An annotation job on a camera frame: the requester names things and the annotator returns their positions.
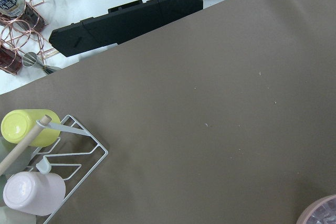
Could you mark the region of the yellow cup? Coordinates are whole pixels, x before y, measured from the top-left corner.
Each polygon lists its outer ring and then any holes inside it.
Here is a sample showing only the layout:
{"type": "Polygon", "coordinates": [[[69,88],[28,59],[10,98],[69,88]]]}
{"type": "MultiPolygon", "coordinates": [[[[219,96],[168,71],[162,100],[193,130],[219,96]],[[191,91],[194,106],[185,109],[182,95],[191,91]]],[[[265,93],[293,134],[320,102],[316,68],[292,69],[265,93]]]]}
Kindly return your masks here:
{"type": "MultiPolygon", "coordinates": [[[[52,123],[60,124],[59,116],[48,109],[21,109],[7,113],[1,122],[1,134],[10,143],[18,144],[44,115],[51,117],[52,123]]],[[[34,147],[51,145],[59,137],[60,131],[44,129],[30,144],[34,147]]]]}

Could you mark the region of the pink cup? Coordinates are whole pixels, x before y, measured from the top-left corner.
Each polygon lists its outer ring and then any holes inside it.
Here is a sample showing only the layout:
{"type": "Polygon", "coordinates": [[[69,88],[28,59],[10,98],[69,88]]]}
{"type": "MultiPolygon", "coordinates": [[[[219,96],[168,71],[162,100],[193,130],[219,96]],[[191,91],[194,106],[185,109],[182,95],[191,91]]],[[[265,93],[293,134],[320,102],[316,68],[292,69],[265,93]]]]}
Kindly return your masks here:
{"type": "Polygon", "coordinates": [[[65,182],[55,173],[20,172],[7,181],[3,199],[14,210],[47,216],[61,206],[65,193],[65,182]]]}

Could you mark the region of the pink bowl of ice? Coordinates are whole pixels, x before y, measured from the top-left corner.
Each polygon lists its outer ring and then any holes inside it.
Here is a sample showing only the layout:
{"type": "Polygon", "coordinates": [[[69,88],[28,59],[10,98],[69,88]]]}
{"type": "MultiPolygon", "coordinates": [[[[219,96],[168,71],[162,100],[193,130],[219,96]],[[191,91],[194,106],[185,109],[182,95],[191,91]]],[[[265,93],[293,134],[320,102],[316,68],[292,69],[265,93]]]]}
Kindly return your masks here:
{"type": "Polygon", "coordinates": [[[335,195],[326,196],[310,204],[296,224],[335,223],[335,195]]]}

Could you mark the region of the black long bar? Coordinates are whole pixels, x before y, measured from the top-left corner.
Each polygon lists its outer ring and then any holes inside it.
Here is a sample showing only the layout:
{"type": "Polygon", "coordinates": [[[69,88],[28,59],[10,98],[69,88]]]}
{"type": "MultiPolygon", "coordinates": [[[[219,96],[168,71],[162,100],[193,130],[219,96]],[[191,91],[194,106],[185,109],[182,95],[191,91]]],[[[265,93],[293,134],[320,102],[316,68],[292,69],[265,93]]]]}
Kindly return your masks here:
{"type": "Polygon", "coordinates": [[[49,43],[66,57],[122,44],[203,9],[203,0],[142,0],[55,29],[49,43]]]}

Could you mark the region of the steel jigger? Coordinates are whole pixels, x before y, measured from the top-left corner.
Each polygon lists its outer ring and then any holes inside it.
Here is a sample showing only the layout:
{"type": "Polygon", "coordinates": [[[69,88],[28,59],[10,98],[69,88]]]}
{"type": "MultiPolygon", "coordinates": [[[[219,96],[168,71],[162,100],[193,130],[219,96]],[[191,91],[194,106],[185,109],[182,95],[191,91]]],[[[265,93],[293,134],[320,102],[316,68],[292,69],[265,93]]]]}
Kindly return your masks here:
{"type": "Polygon", "coordinates": [[[45,65],[34,52],[25,53],[22,57],[22,64],[26,68],[40,69],[45,74],[51,74],[58,70],[61,70],[61,68],[59,67],[45,65]]]}

